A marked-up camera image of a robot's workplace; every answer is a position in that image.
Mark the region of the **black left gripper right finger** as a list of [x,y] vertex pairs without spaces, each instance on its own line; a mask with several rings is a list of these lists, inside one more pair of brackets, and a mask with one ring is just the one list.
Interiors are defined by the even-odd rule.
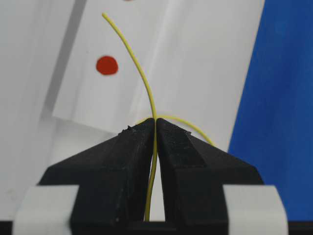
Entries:
[[262,185],[257,168],[162,118],[156,134],[165,220],[185,234],[226,235],[223,185]]

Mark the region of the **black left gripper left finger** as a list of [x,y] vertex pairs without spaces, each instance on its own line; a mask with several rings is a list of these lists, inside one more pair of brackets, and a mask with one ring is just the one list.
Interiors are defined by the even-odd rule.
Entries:
[[39,185],[79,187],[70,218],[74,235],[117,234],[143,221],[154,133],[149,118],[47,168]]

